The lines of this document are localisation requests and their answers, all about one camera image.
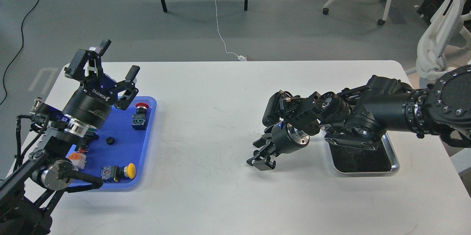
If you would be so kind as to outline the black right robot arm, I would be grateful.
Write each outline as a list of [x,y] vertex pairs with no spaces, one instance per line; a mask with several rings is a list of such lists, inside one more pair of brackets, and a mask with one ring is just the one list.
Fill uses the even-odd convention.
[[332,160],[350,172],[393,172],[387,131],[412,132],[417,138],[438,135],[449,146],[470,147],[470,65],[447,72],[425,89],[373,75],[364,86],[340,93],[302,98],[281,90],[269,99],[262,122],[264,134],[246,161],[258,170],[273,170],[273,157],[301,150],[324,131]]

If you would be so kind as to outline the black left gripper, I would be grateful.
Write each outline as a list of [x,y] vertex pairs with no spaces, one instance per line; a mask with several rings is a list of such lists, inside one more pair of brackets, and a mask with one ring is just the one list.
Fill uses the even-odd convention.
[[95,128],[103,126],[112,107],[127,110],[138,93],[136,77],[139,66],[131,66],[124,81],[115,82],[104,75],[101,57],[110,44],[111,40],[103,39],[98,47],[79,49],[69,66],[64,68],[66,78],[79,81],[81,86],[74,92],[63,113]]

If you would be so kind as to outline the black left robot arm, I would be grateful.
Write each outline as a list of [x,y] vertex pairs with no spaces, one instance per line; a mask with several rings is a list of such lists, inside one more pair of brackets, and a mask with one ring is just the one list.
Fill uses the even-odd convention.
[[46,235],[52,226],[52,211],[65,192],[99,189],[101,178],[79,172],[66,155],[73,145],[100,129],[112,107],[126,110],[138,93],[135,78],[140,70],[131,66],[125,80],[116,82],[104,74],[101,57],[111,44],[103,39],[93,50],[78,50],[67,78],[80,82],[62,111],[40,103],[30,119],[40,124],[33,142],[37,147],[24,160],[19,152],[13,173],[1,183],[1,234]]

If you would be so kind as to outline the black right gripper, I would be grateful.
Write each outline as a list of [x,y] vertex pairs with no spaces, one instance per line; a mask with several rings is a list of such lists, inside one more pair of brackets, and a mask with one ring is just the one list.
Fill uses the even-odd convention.
[[260,171],[273,170],[276,167],[271,155],[292,153],[308,145],[310,135],[300,131],[287,122],[279,122],[265,128],[264,134],[253,142],[253,157],[246,160],[250,166]]

